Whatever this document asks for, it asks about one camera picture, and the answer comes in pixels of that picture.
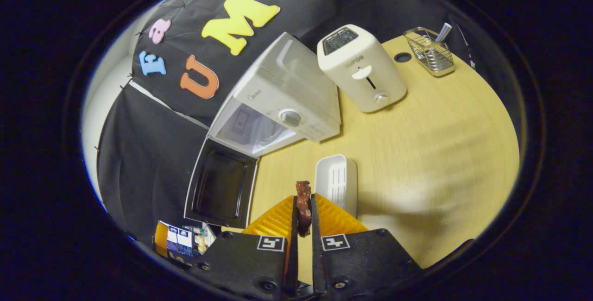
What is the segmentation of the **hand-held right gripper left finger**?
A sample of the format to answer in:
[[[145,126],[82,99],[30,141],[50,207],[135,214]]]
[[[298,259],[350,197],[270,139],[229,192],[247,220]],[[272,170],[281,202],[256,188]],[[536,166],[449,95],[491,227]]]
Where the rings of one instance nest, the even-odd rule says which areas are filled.
[[[246,299],[289,299],[298,290],[297,197],[289,196],[242,232],[222,232],[189,274]]]

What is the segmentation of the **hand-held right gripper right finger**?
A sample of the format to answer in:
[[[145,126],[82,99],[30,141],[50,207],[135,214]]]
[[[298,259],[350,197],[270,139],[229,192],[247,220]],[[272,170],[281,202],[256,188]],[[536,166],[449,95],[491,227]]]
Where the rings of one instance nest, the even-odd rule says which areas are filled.
[[[422,277],[422,269],[387,231],[352,231],[356,219],[318,194],[311,196],[313,293],[400,294]]]

